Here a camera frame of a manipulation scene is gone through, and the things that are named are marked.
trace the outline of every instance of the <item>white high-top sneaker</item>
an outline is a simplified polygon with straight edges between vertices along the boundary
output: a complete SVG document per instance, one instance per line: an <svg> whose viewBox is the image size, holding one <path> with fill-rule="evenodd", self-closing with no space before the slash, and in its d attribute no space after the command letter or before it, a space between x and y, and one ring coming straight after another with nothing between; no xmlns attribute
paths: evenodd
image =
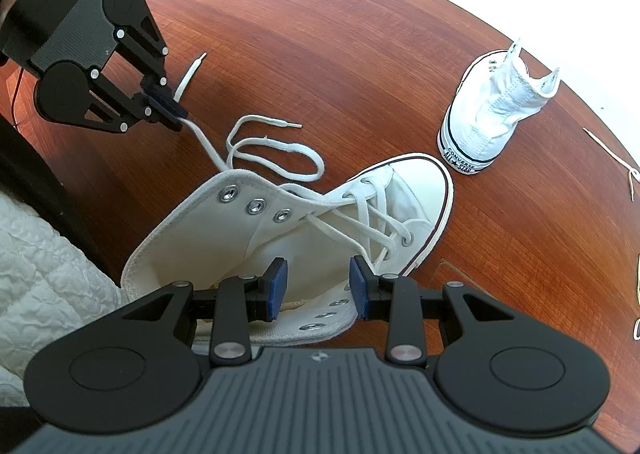
<svg viewBox="0 0 640 454"><path fill-rule="evenodd" d="M366 257L379 274L407 274L420 265L447 223L451 177L435 158L414 153L373 165L324 195L293 183L277 186L249 170L233 169L234 154L297 180L317 179L322 160L305 145L268 138L231 144L247 120L294 125L262 116L241 118L226 141L225 163L200 129L185 121L222 172L140 244L124 268L122 287L131 300L175 280L205 290L229 276L260 274L275 257L284 257L289 263L284 303L276 321L251 324L252 343L329 339L356 319L348 291L350 257ZM237 153L255 144L305 154L318 173L301 178L263 158ZM198 322L196 341L209 333L210 323Z"/></svg>
<svg viewBox="0 0 640 454"><path fill-rule="evenodd" d="M491 165L518 122L536 114L558 91L560 68L529 76L520 40L478 57L465 71L438 133L442 157L462 174Z"/></svg>

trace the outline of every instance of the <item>shoelace loop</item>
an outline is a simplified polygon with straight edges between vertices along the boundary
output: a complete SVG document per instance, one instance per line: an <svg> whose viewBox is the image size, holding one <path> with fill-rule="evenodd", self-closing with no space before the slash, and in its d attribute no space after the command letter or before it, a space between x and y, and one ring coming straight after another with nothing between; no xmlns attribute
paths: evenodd
<svg viewBox="0 0 640 454"><path fill-rule="evenodd" d="M187 87L189 81L193 77L196 69L202 62L202 59L206 56L206 53L202 55L199 59L191 65L190 69L187 71L186 75L180 82L180 86L175 94L175 99L178 101L182 92ZM276 174L292 181L314 181L319 179L322 174L324 174L324 161L322 157L312 148L297 143L286 143L281 142L279 140L273 140L272 138L263 137L263 138L243 138L239 142L232 144L232 140L235 135L238 133L238 130L247 122L260 122L263 124L268 124L270 126L276 127L302 127L301 124L292 124L287 122L286 120L280 120L278 118L270 118L268 116L261 116L260 114L247 114L242 116L234 125L231 132L229 132L225 145L228 155L226 157L226 161L222 159L218 151L211 145L209 139L202 132L200 127L192 122L191 120L187 120L185 118L180 119L181 122L187 126L193 134L196 136L207 155L211 158L211 161L214 163L216 168L220 171L231 170L233 169L233 159L234 157L240 158L242 160L252 161L254 163L260 163L261 165L269 168L274 171ZM241 147L245 145L261 145L263 147L275 148L277 150L282 150L284 152L296 152L308 157L311 161L316 165L316 172L314 174L297 174L294 172L290 172L286 169L283 169L279 165L273 163L273 161L267 160L261 156L256 156L255 154L249 154L246 152L239 152ZM391 229L391 233L396 233L403 238L403 242L410 243L413 239L411 232L408 230L405 224L391 217L386 213L387 210L387 202L386 202L386 192L385 186L382 181L375 177L364 177L361 179L361 182L370 183L375 189L375 194L371 197L370 201L375 203L375 206L367 201L366 196L363 192L358 189L350 189L344 193L343 200L335 204L335 208L330 209L330 211L335 214L340 219L348 222L357 228L360 240L359 242L349 237L347 234L341 232L337 228L331 226L327 222L322 219L316 217L313 214L307 214L303 217L306 219L311 225L321 231L324 235L331 238L334 241L337 241L344 246L348 246L349 248L355 250L358 254L362 252L364 249L366 253L366 257L369 260L372 260L371 257L371 246L370 241L374 240L378 242L382 246L382 251L378 254L374 262L374 267L377 268L380 263L388 259L396 250L396 244L394 240L386 234L387 225ZM278 188L286 190L287 192L293 193L301 198L318 201L326 203L326 199L322 194L315 192L314 190L303 187L302 185L298 185L295 183L287 183L280 185ZM340 207L348 206L354 204L357 207L358 218L354 219L350 216L344 214L340 211ZM369 214L373 214L378 218L378 226L377 228L371 227Z"/></svg>

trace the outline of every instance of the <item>white shoelace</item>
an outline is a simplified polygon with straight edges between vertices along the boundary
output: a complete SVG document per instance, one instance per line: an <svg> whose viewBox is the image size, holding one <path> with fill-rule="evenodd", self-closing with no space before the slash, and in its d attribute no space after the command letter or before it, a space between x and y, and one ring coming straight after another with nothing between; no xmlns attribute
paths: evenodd
<svg viewBox="0 0 640 454"><path fill-rule="evenodd" d="M175 94L175 100L178 101L182 96L187 84L193 77L196 69L202 62L202 59L205 57L206 53L197 59L193 65L191 65L190 69L187 71L186 75L180 82L180 86ZM302 127L301 124L292 124L285 120L279 120L277 118L269 118L268 116L260 116L259 114L247 114L242 116L235 124L231 132L228 134L226 138L226 150L228 151L228 155L226 157L226 161L222 159L220 154L216 151L216 149L211 145L209 139L204 135L202 130L197 124L192 122L191 120L187 120L186 118L181 119L182 123L187 126L193 134L196 136L206 153L211 158L211 161L220 171L231 170L233 169L233 159L234 156L237 158L241 158L242 160L253 161L255 163L260 163L261 165L273 170L276 174L279 174L283 178L286 178L291 181L314 181L319 179L322 174L324 174L324 161L322 157L314 151L312 148L307 147L303 144L288 144L286 142L280 142L279 140L272 140L271 138L243 138L236 144L232 144L232 140L235 135L238 133L238 130L247 122L261 122L263 124L269 124L270 126L277 127ZM241 147L245 145L261 145L264 147L271 147L277 150L282 150L285 152L296 152L299 154L303 154L308 157L310 160L314 162L316 165L316 172L314 174L297 174L294 172L290 172L286 169L283 169L279 165L273 163L273 161L267 160L261 156L256 156L255 154L249 154L245 152L239 152ZM387 225L390 227L391 232L399 234L402 237L403 243L411 243L413 239L413 235L408 230L405 224L391 217L386 213L386 192L385 186L377 177L365 177L361 179L362 182L370 183L375 189L375 195L371 198L372 202L375 202L375 206L369 203L365 197L365 195L359 190L347 190L343 196L342 201L340 202L332 202L331 205L335 207L330 209L330 212L335 214L340 219L348 222L353 225L353 227L357 228L360 233L360 242L355 241L350 238L347 234L341 232L337 228L331 226L325 221L322 221L318 217L313 214L307 214L303 219L306 219L311 225L317 228L320 232L326 235L328 238L331 238L337 243L340 243L343 246L347 246L357 253L361 253L362 248L366 253L366 257L369 260L373 260L371 256L371 240L376 241L382 246L382 250L376 257L376 260L373 264L375 268L379 267L380 263L388 259L396 250L396 244L394 240L386 234ZM286 183L280 185L278 188L286 190L287 192L291 192L301 198L318 201L321 203L327 203L324 196L314 190L303 187L302 185L297 185L295 183ZM344 206L353 205L355 203L358 211L358 218L354 219L349 217L348 215L341 212L339 209ZM378 218L378 226L377 228L373 228L371 226L371 221L369 214L373 214Z"/></svg>
<svg viewBox="0 0 640 454"><path fill-rule="evenodd" d="M607 147L603 141L598 138L595 134L593 134L589 129L583 127L582 128L591 138L593 138L597 144L602 147L607 154L610 155L614 160L616 160L620 165L625 167L628 170L628 180L629 180L629 190L631 190L631 201L634 201L634 178L636 178L637 182L640 182L640 172L638 169L631 167L626 161L622 160L622 158L618 157L609 147Z"/></svg>

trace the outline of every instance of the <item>red wooden tabletop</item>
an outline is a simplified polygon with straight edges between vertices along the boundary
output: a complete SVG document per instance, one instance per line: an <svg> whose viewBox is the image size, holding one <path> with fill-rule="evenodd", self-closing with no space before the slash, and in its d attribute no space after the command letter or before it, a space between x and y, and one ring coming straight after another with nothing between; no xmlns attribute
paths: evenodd
<svg viewBox="0 0 640 454"><path fill-rule="evenodd" d="M170 48L170 84L208 53L182 103L212 143L222 150L242 114L302 123L295 135L269 134L324 157L326 173L311 185L320 192L394 155L439 156L436 132L463 71L510 44L446 0L147 1ZM529 55L524 60L533 76L546 72ZM136 91L139 77L121 61L112 59L105 73ZM145 235L216 171L186 130L141 122L114 135L50 124L33 110L26 85L33 82L25 77L21 88L18 127L68 189L117 278ZM626 171L583 126L630 161L562 84L489 169L452 172L449 223L413 276L426 285L445 259L493 296L597 351L611 391L596 427L630 451L640 443L640 342L632 337L640 316L640 204L631 203ZM312 167L266 155L289 168ZM384 333L383 325L359 323L338 342L380 344Z"/></svg>

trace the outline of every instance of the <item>white quilted jacket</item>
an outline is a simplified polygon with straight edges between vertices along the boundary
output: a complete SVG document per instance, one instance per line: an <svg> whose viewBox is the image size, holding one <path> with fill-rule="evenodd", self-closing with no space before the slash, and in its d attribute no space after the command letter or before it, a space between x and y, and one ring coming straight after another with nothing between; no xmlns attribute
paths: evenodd
<svg viewBox="0 0 640 454"><path fill-rule="evenodd" d="M0 407L28 405L27 363L128 301L37 212L0 189Z"/></svg>

